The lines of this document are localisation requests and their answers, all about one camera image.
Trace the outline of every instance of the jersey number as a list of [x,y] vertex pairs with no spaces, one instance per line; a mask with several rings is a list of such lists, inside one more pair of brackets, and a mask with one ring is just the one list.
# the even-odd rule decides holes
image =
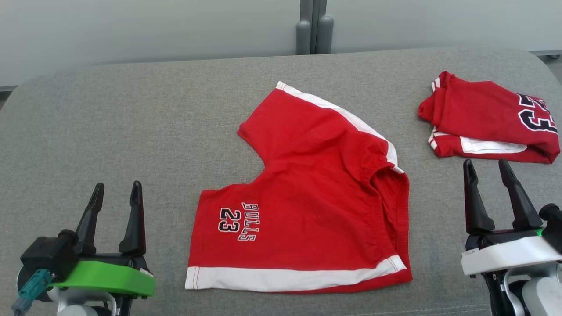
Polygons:
[[532,131],[545,131],[558,134],[556,123],[550,115],[544,100],[516,93],[519,96],[519,105],[527,109],[519,112],[519,119]]
[[231,232],[236,233],[240,230],[240,223],[237,222],[242,217],[242,213],[239,210],[232,212],[230,209],[223,207],[220,209],[220,219],[219,230],[221,232]]

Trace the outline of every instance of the gray table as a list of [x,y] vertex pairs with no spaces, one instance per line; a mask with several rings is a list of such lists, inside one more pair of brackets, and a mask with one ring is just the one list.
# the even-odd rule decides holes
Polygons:
[[[482,278],[465,277],[460,265],[463,159],[435,157],[432,128],[416,117],[442,70],[540,96],[562,120],[562,87],[548,68],[526,52],[497,48],[107,65],[21,85],[0,111],[1,314],[16,298],[21,253],[38,236],[74,229],[97,182],[106,194],[96,246],[116,251],[137,179],[157,290],[134,303],[134,316],[487,315]],[[329,295],[184,290],[199,194],[259,175],[260,158],[236,131],[278,80],[354,113],[396,146],[411,182],[411,283]],[[510,227],[497,162],[475,165],[488,212],[499,228]],[[562,204],[560,160],[511,165],[537,207]],[[29,315],[55,310],[36,303]]]

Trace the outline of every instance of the red fabric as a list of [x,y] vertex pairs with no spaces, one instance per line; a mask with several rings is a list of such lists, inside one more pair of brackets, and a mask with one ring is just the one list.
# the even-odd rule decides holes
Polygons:
[[[513,93],[491,81],[468,82],[447,71],[433,82],[434,93],[418,115],[436,127],[436,154],[552,163],[560,153],[558,130],[544,100]],[[513,154],[468,154],[458,136],[527,145]]]
[[[267,96],[238,134],[265,168],[250,184],[201,193],[188,266],[355,270],[399,255],[407,269],[307,292],[354,292],[412,280],[409,181],[387,161],[386,140],[281,89]],[[259,224],[249,225],[259,231],[242,237],[255,235],[253,241],[239,240],[242,203],[259,206]],[[222,208],[241,211],[238,231],[217,229]],[[228,219],[223,228],[234,225]]]

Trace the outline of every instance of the white wall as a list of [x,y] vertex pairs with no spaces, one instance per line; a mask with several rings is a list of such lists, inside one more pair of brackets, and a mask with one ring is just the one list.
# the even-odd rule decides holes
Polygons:
[[0,0],[0,87],[75,65],[292,55],[299,0]]
[[562,49],[562,0],[328,0],[332,52],[510,46]]

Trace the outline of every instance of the folded red jersey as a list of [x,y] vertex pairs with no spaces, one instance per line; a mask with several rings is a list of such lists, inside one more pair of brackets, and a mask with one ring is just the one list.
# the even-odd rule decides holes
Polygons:
[[201,193],[186,289],[354,292],[412,280],[409,182],[392,143],[282,82],[238,134],[265,168]]
[[551,164],[560,153],[558,130],[543,99],[448,71],[431,86],[433,94],[418,115],[434,126],[428,142],[437,156]]

